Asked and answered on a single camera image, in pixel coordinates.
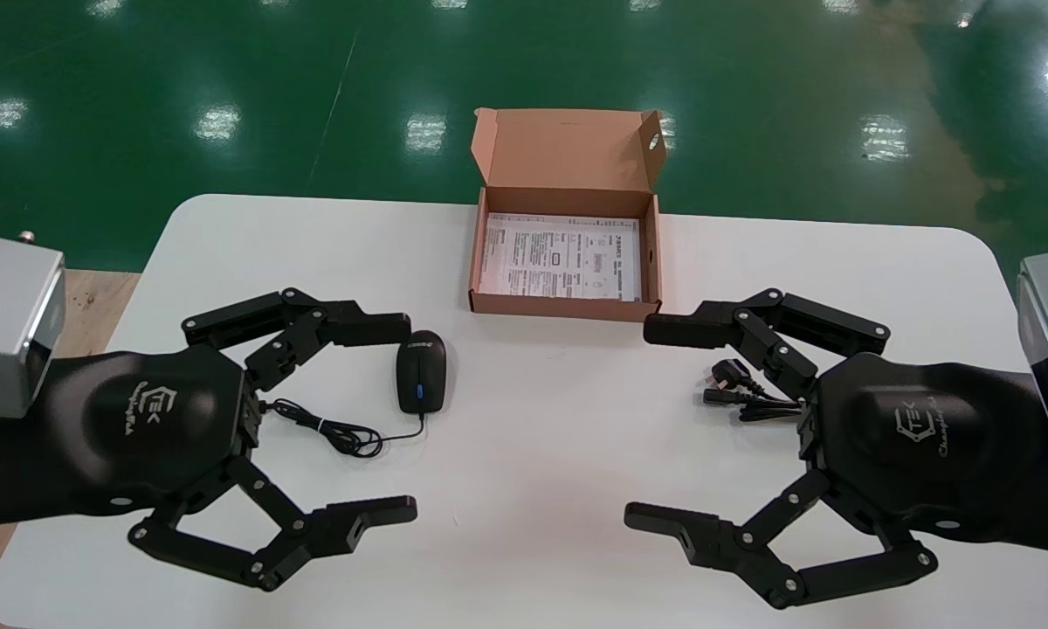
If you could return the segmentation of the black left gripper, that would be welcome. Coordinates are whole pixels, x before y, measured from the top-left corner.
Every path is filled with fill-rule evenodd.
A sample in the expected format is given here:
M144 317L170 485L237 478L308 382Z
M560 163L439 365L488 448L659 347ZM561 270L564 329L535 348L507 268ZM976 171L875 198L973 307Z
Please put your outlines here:
M259 444L255 391L271 391L328 345L400 345L408 314L367 314L356 301L269 292L182 322L178 353L60 359L48 371L48 443L61 465L62 515L153 508L128 533L141 552L272 592L321 558L353 554L372 527L417 518L412 496L305 513L248 459ZM244 370L219 350L271 337ZM185 515L241 489L278 534L255 552L177 529Z

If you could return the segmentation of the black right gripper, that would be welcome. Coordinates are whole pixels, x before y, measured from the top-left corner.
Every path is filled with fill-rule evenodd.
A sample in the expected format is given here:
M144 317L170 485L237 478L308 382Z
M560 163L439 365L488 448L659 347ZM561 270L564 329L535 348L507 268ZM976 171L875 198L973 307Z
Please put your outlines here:
M792 399L808 397L817 381L799 427L800 457L811 470L743 524L629 502L625 526L674 537L689 564L737 576L778 610L931 574L938 558L910 529L1006 540L1010 499L1042 446L1034 381L966 363L893 363L879 356L890 337L878 322L778 289L703 301L692 314L648 314L651 345L732 347ZM848 359L818 378L789 339ZM800 570L781 561L772 541L817 502L838 497L882 552Z

